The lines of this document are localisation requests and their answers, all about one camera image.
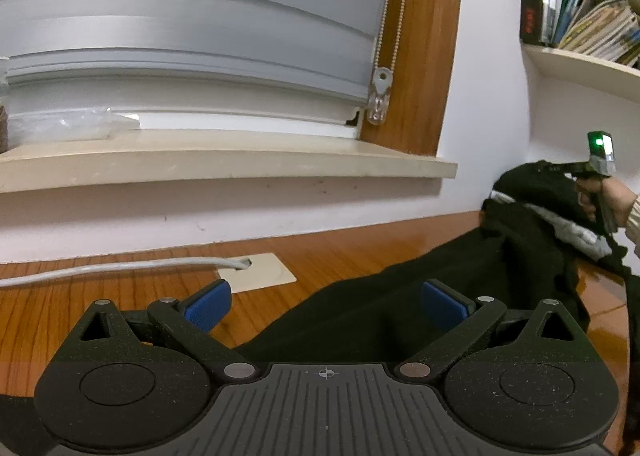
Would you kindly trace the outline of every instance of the ribbed plastic surface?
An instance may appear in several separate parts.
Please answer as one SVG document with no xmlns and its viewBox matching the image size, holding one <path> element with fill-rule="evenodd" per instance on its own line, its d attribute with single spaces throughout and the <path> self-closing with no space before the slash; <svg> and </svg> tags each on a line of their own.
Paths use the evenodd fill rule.
<svg viewBox="0 0 640 456">
<path fill-rule="evenodd" d="M 56 447 L 50 456 L 82 453 Z M 228 386 L 189 432 L 141 456 L 513 456 L 458 425 L 433 389 L 402 384 L 378 364 L 277 364 Z M 565 452 L 605 456 L 601 447 Z"/>
</svg>

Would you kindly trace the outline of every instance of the sleeve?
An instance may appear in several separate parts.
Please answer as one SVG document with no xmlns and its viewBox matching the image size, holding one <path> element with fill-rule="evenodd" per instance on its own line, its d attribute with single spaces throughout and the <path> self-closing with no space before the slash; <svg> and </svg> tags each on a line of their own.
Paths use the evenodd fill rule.
<svg viewBox="0 0 640 456">
<path fill-rule="evenodd" d="M 634 202 L 626 221 L 626 237 L 636 244 L 636 256 L 640 257 L 640 196 Z"/>
</svg>

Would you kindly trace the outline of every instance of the black cloth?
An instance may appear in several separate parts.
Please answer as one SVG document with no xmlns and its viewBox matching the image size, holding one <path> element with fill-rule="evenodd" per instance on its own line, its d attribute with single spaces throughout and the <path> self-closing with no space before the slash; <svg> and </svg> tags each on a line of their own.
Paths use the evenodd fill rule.
<svg viewBox="0 0 640 456">
<path fill-rule="evenodd" d="M 517 189 L 549 183 L 535 164 L 508 175 Z M 573 182 L 551 175 L 566 190 L 567 207 L 570 191 L 573 211 L 582 212 Z M 501 180 L 501 191 L 513 192 Z M 575 290 L 575 250 L 521 203 L 486 200 L 483 210 L 478 229 L 379 274 L 320 290 L 238 351 L 255 362 L 399 362 L 440 335 L 420 307 L 420 287 L 430 278 L 471 298 L 492 295 L 513 309 L 558 299 L 586 329 L 589 316 Z"/>
<path fill-rule="evenodd" d="M 33 407 L 32 398 L 0 394 L 0 440 L 12 454 L 41 456 L 57 444 Z"/>
</svg>

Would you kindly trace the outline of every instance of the crosshair marking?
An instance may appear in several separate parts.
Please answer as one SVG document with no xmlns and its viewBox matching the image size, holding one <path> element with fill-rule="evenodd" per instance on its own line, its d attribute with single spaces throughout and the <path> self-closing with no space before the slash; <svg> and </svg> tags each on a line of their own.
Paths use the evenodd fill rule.
<svg viewBox="0 0 640 456">
<path fill-rule="evenodd" d="M 322 376 L 324 380 L 331 378 L 334 375 L 338 375 L 334 370 L 330 370 L 329 368 L 325 368 L 324 370 L 320 370 L 316 375 Z"/>
</svg>

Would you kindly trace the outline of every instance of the blue gripper pad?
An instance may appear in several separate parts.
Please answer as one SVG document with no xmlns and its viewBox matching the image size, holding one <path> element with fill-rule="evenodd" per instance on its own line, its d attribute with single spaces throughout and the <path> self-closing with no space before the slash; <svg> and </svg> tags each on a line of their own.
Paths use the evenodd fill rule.
<svg viewBox="0 0 640 456">
<path fill-rule="evenodd" d="M 184 317 L 202 331 L 209 333 L 231 310 L 231 286 L 222 280 L 200 296 L 184 311 Z"/>
<path fill-rule="evenodd" d="M 451 293 L 459 295 L 458 292 L 451 291 Z M 434 286 L 431 281 L 423 283 L 421 298 L 425 314 L 436 328 L 443 332 L 455 328 L 469 317 L 470 311 L 465 304 Z"/>
</svg>

